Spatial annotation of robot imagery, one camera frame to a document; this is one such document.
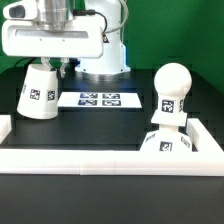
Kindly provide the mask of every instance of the black table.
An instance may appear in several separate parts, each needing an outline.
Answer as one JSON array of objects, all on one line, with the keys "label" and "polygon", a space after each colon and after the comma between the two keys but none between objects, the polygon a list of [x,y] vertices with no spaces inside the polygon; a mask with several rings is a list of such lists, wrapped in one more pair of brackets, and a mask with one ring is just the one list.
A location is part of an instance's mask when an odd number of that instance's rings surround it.
[{"label": "black table", "polygon": [[[36,121],[16,113],[23,68],[0,76],[0,113],[11,114],[13,131],[2,148],[139,150],[157,108],[155,72],[132,71],[115,83],[60,80],[59,91],[136,92],[142,109],[60,109],[59,116]],[[185,100],[188,117],[197,117],[224,144],[224,97],[198,74]],[[1,175],[0,223],[217,223],[224,220],[222,177]]]}]

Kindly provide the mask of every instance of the white sphere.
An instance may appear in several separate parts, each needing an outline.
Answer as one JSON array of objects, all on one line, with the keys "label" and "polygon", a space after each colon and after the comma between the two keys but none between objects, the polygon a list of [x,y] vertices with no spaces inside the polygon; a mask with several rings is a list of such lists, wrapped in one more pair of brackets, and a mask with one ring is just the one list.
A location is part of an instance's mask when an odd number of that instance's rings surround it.
[{"label": "white sphere", "polygon": [[190,72],[183,65],[169,63],[158,70],[154,83],[159,95],[183,97],[189,92],[192,79]]}]

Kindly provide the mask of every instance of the sticker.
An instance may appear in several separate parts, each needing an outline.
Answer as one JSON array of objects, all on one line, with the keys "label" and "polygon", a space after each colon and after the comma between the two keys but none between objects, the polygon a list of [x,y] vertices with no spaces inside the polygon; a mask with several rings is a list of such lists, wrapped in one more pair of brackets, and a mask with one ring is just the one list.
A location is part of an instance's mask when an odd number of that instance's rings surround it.
[{"label": "sticker", "polygon": [[184,138],[184,137],[181,137],[181,141],[184,143],[184,145],[186,145],[188,148],[190,148],[190,143]]},{"label": "sticker", "polygon": [[149,136],[149,137],[145,140],[145,142],[148,142],[149,140],[153,139],[155,136],[156,136],[156,134],[153,134],[153,135]]},{"label": "sticker", "polygon": [[48,101],[55,100],[55,91],[48,91],[47,98],[48,98]]},{"label": "sticker", "polygon": [[97,93],[81,93],[80,98],[96,99],[98,97]]},{"label": "sticker", "polygon": [[159,151],[161,152],[171,152],[173,143],[171,142],[161,142]]},{"label": "sticker", "polygon": [[167,113],[173,113],[174,112],[174,102],[171,100],[163,100],[162,101],[162,111]]},{"label": "sticker", "polygon": [[103,42],[105,44],[108,44],[109,43],[109,40],[108,40],[108,38],[107,38],[107,36],[105,34],[103,34]]},{"label": "sticker", "polygon": [[39,100],[40,99],[40,91],[36,89],[31,89],[30,98],[33,100]]},{"label": "sticker", "polygon": [[120,100],[103,100],[103,106],[121,106]]},{"label": "sticker", "polygon": [[97,100],[79,100],[79,106],[97,106]]},{"label": "sticker", "polygon": [[119,93],[104,93],[103,99],[120,99],[121,96]]}]

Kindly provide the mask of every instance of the white cup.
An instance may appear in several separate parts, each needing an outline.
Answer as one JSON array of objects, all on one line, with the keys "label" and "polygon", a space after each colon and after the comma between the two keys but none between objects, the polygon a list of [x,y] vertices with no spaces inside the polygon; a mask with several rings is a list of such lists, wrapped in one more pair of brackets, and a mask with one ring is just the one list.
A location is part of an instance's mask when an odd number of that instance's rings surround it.
[{"label": "white cup", "polygon": [[42,64],[28,67],[17,111],[34,119],[51,119],[58,115],[58,79],[56,69]]}]

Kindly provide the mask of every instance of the green wall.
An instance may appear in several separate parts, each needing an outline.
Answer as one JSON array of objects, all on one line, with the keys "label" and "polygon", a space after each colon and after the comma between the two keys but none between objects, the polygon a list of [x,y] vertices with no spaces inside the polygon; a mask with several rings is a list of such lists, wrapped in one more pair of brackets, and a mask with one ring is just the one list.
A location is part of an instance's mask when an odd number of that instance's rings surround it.
[{"label": "green wall", "polygon": [[[0,11],[11,2],[1,0]],[[78,7],[83,6],[82,0],[76,2]],[[179,62],[224,93],[224,1],[127,2],[130,17],[125,44],[131,68],[157,69],[168,62]],[[0,49],[0,71],[17,59],[7,57]]]}]

